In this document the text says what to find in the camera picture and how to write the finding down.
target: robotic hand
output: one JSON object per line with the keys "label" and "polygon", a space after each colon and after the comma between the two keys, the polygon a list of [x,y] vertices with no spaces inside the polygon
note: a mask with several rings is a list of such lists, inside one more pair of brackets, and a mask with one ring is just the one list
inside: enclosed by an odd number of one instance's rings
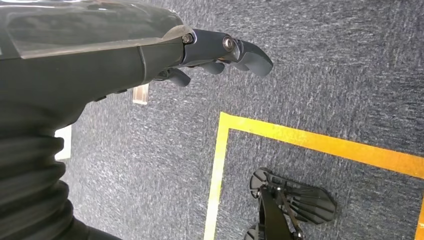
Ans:
{"label": "robotic hand", "polygon": [[55,131],[109,94],[224,64],[273,67],[252,43],[132,0],[0,0],[0,240],[117,240],[74,218]]}
{"label": "robotic hand", "polygon": [[181,67],[201,67],[211,74],[220,74],[225,64],[234,65],[241,71],[252,71],[264,77],[273,69],[273,62],[256,45],[234,39],[222,32],[194,29],[182,37],[184,54],[177,68],[170,68],[159,73],[154,80],[171,80],[178,86],[185,87],[190,77],[179,70]]}

